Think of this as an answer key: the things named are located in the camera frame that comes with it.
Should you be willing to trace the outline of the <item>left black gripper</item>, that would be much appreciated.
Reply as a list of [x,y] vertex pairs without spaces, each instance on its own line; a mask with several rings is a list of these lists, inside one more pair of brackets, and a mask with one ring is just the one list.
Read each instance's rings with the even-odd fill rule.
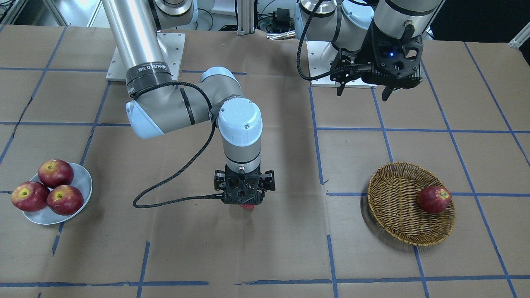
[[410,89],[424,79],[420,69],[423,41],[411,21],[406,21],[398,29],[397,37],[382,32],[372,21],[359,53],[363,64],[356,64],[346,55],[345,48],[339,48],[330,68],[330,79],[339,83],[337,96],[342,96],[346,83],[361,77],[368,84],[382,85],[382,101],[386,102],[396,89]]

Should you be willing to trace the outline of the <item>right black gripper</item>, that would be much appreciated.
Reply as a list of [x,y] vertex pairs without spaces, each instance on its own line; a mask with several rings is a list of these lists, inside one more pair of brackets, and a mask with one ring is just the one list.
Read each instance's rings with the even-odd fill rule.
[[260,205],[267,191],[276,190],[274,171],[260,172],[260,166],[245,173],[244,170],[233,171],[227,165],[225,170],[214,173],[214,190],[221,191],[214,194],[229,205]]

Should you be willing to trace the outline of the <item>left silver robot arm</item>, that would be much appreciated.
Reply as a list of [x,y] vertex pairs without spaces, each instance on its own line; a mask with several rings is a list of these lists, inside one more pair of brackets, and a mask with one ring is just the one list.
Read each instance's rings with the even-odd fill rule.
[[[299,0],[294,25],[299,45],[296,67],[307,81],[330,79],[343,93],[348,82],[383,86],[382,100],[424,79],[423,36],[443,0]],[[304,74],[303,42],[325,42],[324,71]]]

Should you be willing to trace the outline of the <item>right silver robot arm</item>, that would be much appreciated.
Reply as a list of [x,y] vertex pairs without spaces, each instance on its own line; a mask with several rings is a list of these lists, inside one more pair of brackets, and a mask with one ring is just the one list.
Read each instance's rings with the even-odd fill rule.
[[216,194],[224,204],[252,206],[274,191],[273,171],[260,172],[263,119],[256,103],[224,67],[212,67],[197,84],[180,82],[166,62],[158,31],[194,22],[195,0],[104,0],[108,23],[125,66],[131,101],[125,106],[135,134],[146,139],[205,121],[223,141],[224,170],[214,174]]

